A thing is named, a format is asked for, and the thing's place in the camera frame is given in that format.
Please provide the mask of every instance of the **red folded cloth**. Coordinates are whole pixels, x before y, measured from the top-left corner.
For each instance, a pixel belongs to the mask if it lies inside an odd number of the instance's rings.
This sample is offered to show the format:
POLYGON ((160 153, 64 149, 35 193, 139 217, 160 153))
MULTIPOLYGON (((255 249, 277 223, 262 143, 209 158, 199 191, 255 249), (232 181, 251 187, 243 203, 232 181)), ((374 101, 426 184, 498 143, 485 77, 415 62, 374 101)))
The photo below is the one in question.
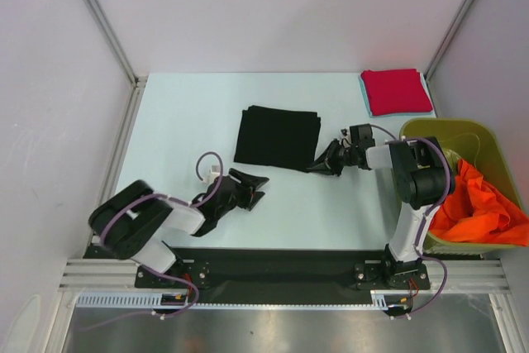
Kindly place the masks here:
POLYGON ((373 116, 433 110, 421 75, 415 69, 365 70, 360 77, 373 116))

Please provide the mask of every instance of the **stack of folded cloth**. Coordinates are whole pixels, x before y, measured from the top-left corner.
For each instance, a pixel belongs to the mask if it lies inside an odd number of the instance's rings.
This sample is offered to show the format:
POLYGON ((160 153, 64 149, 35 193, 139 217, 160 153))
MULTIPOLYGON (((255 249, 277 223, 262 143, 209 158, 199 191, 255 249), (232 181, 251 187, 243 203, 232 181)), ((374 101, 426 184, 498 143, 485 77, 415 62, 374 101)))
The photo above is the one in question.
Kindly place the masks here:
POLYGON ((234 161, 306 172, 314 161, 320 126, 316 112, 251 106, 242 111, 234 161))
POLYGON ((360 75, 360 85, 372 117, 433 110, 421 74, 415 69, 365 70, 360 75))

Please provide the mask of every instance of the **laundry basket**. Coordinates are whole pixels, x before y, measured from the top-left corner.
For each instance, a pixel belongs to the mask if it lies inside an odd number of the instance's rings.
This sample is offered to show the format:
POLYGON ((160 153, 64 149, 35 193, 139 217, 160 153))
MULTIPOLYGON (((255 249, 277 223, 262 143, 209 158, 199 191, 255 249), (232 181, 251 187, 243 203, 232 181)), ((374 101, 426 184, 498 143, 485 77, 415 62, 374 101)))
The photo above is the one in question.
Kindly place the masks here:
MULTIPOLYGON (((463 158, 484 175, 505 197, 521 207, 502 151, 494 134, 485 126, 464 119, 418 118, 406 123, 401 136, 435 136, 449 165, 456 171, 457 160, 463 158)), ((454 243, 428 232, 424 251, 435 254, 478 255, 492 250, 514 248, 509 244, 454 243)))

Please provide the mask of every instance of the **gray wall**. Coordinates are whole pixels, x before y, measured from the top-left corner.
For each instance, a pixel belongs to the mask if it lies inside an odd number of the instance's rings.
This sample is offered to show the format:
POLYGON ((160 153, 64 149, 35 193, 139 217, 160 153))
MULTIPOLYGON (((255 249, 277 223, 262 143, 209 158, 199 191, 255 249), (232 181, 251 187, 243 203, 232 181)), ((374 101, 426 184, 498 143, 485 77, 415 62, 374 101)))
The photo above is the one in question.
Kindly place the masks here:
MULTIPOLYGON (((493 128, 529 205, 529 0, 478 0, 436 71, 440 114, 493 128)), ((502 254, 529 326, 529 249, 502 254)))
POLYGON ((33 294, 42 337, 65 261, 88 240, 131 88, 83 0, 0 10, 1 346, 33 294))

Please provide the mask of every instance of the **yellow-green basket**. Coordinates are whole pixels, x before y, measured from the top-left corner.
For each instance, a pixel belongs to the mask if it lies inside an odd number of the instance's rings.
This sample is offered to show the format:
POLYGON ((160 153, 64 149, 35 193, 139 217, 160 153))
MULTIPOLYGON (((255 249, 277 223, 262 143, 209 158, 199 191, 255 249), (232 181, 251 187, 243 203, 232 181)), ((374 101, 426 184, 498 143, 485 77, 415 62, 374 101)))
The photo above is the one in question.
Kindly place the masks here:
MULTIPOLYGON (((456 170, 457 160, 463 158, 484 175, 509 200, 521 207, 521 200, 505 164, 494 134, 485 126, 464 119, 418 118, 406 123, 401 136, 435 136, 450 166, 456 170)), ((478 255, 492 250, 516 246, 510 244, 454 243, 444 241, 428 232, 424 251, 435 254, 478 255)))

